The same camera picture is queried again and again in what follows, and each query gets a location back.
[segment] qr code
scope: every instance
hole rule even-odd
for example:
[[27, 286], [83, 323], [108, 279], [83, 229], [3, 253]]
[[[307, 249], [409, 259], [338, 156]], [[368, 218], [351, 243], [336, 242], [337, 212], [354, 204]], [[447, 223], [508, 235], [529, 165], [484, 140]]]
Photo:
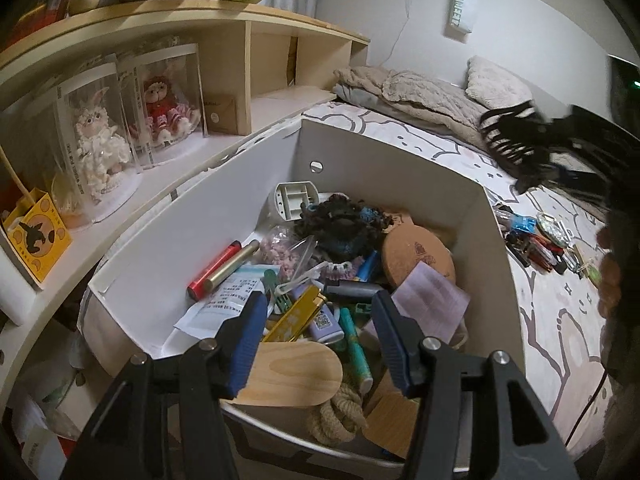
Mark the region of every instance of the qr code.
[[329, 321], [327, 314], [325, 314], [324, 312], [321, 312], [315, 317], [314, 323], [316, 324], [318, 330], [322, 330], [331, 326], [331, 321]]

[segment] doll in red outfit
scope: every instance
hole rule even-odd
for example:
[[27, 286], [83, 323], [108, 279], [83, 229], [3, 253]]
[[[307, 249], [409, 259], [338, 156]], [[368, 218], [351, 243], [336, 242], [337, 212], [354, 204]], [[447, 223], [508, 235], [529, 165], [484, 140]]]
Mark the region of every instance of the doll in red outfit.
[[146, 122], [156, 145], [189, 135], [200, 123], [200, 111], [179, 103], [163, 75], [145, 81]]

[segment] beige blanket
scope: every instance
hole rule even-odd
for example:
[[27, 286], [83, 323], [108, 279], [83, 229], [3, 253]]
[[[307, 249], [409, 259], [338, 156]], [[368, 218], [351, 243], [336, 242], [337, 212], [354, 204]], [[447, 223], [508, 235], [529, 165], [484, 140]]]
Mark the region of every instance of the beige blanket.
[[393, 108], [423, 121], [443, 124], [464, 142], [485, 150], [478, 133], [487, 108], [469, 99], [465, 91], [415, 72], [358, 66], [335, 71], [341, 82], [383, 98]]

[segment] hand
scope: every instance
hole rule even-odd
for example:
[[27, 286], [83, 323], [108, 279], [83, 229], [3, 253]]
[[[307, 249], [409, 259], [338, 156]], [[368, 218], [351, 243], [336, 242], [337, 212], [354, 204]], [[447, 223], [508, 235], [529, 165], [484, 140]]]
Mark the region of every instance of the hand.
[[[603, 249], [610, 249], [611, 234], [609, 228], [605, 227], [596, 236], [598, 245]], [[600, 264], [600, 275], [602, 280], [598, 288], [600, 300], [598, 301], [599, 314], [607, 319], [620, 302], [622, 292], [620, 291], [620, 281], [622, 280], [622, 272], [620, 267], [613, 258], [613, 254], [608, 253], [602, 259]]]

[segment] green tube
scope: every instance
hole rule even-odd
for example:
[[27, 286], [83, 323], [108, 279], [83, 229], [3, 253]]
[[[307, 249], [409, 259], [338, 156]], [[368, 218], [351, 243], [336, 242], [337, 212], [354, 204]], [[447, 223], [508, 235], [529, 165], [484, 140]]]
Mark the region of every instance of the green tube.
[[348, 308], [340, 309], [340, 320], [338, 323], [344, 331], [345, 339], [347, 340], [349, 359], [351, 361], [351, 367], [353, 367], [356, 373], [360, 394], [368, 394], [373, 386], [373, 377], [371, 377], [371, 370], [369, 369], [367, 358], [364, 355], [364, 350], [358, 341], [356, 325], [353, 323], [353, 318]]

